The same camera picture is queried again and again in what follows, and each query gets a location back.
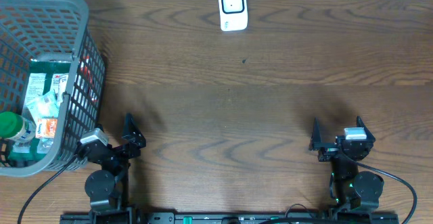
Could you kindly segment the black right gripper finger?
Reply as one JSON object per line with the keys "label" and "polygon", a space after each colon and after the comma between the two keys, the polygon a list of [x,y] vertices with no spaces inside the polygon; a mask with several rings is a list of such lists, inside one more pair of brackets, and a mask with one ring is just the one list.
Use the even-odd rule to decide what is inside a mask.
{"label": "black right gripper finger", "polygon": [[323,142],[321,139],[319,120],[318,120],[318,118],[315,118],[314,123],[313,123],[313,132],[312,132],[311,140],[310,140],[310,144],[309,144],[309,150],[310,151],[318,151],[322,147],[323,147]]}
{"label": "black right gripper finger", "polygon": [[370,130],[365,126],[365,123],[363,122],[363,120],[362,120],[362,118],[360,116],[357,116],[356,122],[357,122],[357,126],[358,127],[363,128],[363,130],[365,132],[365,135],[366,135],[366,140],[374,142],[375,141],[375,137],[370,132]]}

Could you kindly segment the orange Kleenex tissue pack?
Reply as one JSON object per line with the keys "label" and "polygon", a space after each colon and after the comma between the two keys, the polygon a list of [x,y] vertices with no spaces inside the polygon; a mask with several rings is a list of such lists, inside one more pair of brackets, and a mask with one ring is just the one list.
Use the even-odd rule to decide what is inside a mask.
{"label": "orange Kleenex tissue pack", "polygon": [[36,123],[35,137],[42,139],[53,139],[57,129],[58,120],[56,118],[40,118]]}

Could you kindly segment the green lid jar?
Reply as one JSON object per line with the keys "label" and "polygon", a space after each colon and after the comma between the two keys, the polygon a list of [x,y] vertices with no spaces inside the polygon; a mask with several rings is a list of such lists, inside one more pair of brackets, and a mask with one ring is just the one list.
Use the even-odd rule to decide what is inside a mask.
{"label": "green lid jar", "polygon": [[35,138],[36,125],[32,120],[14,112],[1,113],[1,138],[27,143]]}

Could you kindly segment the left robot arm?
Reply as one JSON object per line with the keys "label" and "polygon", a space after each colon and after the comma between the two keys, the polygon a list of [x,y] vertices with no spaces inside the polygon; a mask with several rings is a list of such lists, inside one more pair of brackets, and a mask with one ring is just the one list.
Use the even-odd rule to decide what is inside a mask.
{"label": "left robot arm", "polygon": [[141,213],[129,203],[130,160],[141,155],[146,139],[133,120],[126,114],[120,146],[109,144],[101,126],[84,133],[78,142],[76,155],[100,165],[85,181],[89,197],[91,223],[140,223]]}

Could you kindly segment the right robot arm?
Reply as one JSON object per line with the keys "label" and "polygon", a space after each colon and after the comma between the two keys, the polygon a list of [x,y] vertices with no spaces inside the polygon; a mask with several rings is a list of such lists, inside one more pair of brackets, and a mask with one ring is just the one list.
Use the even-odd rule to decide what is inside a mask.
{"label": "right robot arm", "polygon": [[318,152],[319,162],[332,166],[329,191],[336,205],[328,210],[335,221],[372,222],[372,212],[379,206],[384,180],[370,171],[360,171],[359,164],[371,151],[375,137],[358,116],[355,127],[344,129],[335,141],[322,141],[319,120],[313,123],[310,151]]}

